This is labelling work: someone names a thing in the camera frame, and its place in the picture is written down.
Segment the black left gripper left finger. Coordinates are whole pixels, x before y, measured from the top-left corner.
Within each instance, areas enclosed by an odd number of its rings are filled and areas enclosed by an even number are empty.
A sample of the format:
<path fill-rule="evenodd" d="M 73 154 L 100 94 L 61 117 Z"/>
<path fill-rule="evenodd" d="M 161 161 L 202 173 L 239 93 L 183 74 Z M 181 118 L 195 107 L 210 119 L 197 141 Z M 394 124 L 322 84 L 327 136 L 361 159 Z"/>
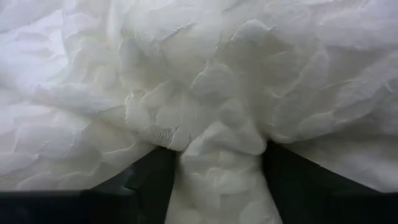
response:
<path fill-rule="evenodd" d="M 176 152 L 157 147 L 127 169 L 93 188 L 101 196 L 100 224 L 165 222 L 174 186 Z"/>

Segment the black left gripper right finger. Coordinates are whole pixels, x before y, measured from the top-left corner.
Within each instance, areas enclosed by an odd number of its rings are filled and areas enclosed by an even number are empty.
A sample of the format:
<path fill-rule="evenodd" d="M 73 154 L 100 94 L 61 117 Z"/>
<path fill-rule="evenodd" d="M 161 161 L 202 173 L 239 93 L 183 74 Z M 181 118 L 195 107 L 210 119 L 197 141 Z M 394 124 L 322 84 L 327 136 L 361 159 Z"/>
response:
<path fill-rule="evenodd" d="M 274 143 L 262 155 L 267 186 L 287 224 L 382 223 L 379 192 Z"/>

